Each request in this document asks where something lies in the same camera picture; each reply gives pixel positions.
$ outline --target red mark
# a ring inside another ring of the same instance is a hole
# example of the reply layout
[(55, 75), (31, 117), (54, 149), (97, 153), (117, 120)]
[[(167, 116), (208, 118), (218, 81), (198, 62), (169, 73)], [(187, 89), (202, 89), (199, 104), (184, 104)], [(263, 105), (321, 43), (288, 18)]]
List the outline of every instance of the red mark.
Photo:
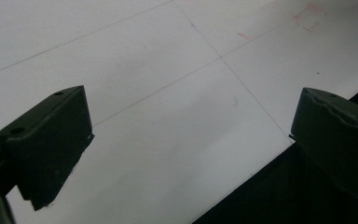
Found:
[(313, 32), (326, 15), (327, 12), (322, 7), (311, 3), (296, 15), (294, 19), (302, 28), (308, 32)]
[(240, 32), (238, 32), (238, 35), (245, 37), (245, 39), (247, 40), (251, 40), (251, 37), (249, 37), (248, 35), (242, 34)]

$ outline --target table surface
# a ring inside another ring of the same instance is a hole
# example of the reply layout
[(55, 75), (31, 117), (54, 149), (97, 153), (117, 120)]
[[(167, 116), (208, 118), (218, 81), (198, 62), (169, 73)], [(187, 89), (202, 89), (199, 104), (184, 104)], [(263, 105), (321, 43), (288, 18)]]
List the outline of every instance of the table surface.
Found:
[(358, 0), (0, 1), (0, 130), (76, 85), (96, 137), (17, 222), (191, 223), (293, 143), (302, 88), (358, 92)]

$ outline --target screw hole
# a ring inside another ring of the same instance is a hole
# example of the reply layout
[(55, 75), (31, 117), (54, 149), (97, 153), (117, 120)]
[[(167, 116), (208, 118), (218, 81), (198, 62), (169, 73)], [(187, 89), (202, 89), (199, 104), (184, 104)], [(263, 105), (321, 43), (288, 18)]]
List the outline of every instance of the screw hole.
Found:
[(11, 134), (19, 134), (19, 133), (22, 133), (24, 132), (25, 129), (24, 128), (17, 128), (17, 129), (13, 129), (10, 131)]

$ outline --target white surface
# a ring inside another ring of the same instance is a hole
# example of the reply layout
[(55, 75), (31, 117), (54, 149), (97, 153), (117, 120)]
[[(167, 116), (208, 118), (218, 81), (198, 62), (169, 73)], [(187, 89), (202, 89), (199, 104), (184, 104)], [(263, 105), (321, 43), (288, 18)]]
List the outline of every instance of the white surface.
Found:
[(79, 84), (96, 138), (18, 223), (190, 223), (290, 145), (303, 87), (358, 92), (358, 0), (0, 1), (0, 129)]

